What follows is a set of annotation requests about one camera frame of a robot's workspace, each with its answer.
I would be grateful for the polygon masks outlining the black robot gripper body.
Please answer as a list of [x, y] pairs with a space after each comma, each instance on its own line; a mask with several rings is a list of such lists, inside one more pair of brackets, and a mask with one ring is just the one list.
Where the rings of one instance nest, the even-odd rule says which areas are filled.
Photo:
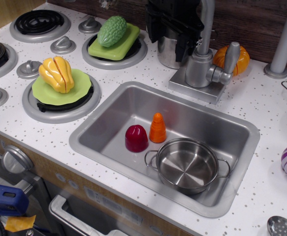
[[198, 0], [150, 0], [145, 5], [146, 14], [164, 14], [163, 22], [177, 34], [185, 33], [200, 38], [204, 25], [197, 15]]

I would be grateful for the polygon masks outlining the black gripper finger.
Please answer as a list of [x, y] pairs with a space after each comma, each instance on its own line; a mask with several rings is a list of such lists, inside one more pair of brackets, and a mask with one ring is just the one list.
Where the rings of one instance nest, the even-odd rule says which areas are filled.
[[191, 37], [185, 33], [181, 33], [178, 35], [176, 47], [175, 47], [175, 55], [176, 55], [176, 62], [181, 62], [185, 51], [189, 48], [194, 47], [198, 42], [198, 37]]
[[162, 21], [164, 14], [146, 14], [146, 29], [152, 43], [165, 36], [167, 26]]

